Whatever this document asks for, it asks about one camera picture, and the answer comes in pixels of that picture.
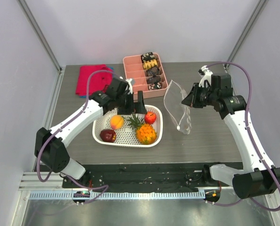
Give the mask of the clear polka dot zip bag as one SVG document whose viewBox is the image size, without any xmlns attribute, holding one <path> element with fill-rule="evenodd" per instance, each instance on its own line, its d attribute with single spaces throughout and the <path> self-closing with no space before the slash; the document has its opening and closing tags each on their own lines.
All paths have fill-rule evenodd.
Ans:
<svg viewBox="0 0 280 226">
<path fill-rule="evenodd" d="M 182 104 L 186 97 L 187 93 L 181 85 L 171 80 L 163 102 L 176 129 L 185 135 L 189 135 L 192 128 L 190 108 Z"/>
</svg>

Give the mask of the orange toy pineapple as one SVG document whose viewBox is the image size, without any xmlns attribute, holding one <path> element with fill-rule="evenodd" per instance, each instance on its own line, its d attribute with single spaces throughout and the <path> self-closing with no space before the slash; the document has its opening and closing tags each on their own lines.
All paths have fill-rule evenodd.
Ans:
<svg viewBox="0 0 280 226">
<path fill-rule="evenodd" d="M 135 132 L 137 140 L 143 145 L 151 145 L 157 139 L 157 132 L 152 125 L 146 123 L 135 113 L 125 118 L 130 128 Z"/>
</svg>

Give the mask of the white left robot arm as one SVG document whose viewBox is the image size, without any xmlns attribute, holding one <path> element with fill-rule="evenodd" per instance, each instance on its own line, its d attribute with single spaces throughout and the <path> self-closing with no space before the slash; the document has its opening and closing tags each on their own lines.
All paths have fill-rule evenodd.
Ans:
<svg viewBox="0 0 280 226">
<path fill-rule="evenodd" d="M 72 177 L 78 187 L 86 187 L 89 175 L 80 163 L 69 156 L 67 147 L 88 125 L 115 108 L 123 115 L 145 114 L 143 97 L 134 101 L 134 83 L 134 79 L 114 77 L 106 91 L 96 91 L 87 96 L 85 104 L 66 120 L 50 129 L 39 129 L 34 152 L 37 164 L 42 162 L 52 172 Z"/>
</svg>

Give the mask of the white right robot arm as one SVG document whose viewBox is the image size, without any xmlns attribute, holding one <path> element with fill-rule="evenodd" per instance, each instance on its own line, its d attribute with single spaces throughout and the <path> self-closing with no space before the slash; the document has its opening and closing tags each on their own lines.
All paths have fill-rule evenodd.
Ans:
<svg viewBox="0 0 280 226">
<path fill-rule="evenodd" d="M 193 108 L 212 106 L 228 126 L 240 152 L 243 169 L 212 165 L 201 175 L 205 185 L 221 181 L 232 186 L 240 199 L 280 191 L 280 167 L 275 167 L 256 134 L 248 110 L 250 101 L 233 94 L 229 74 L 206 73 L 181 103 Z"/>
</svg>

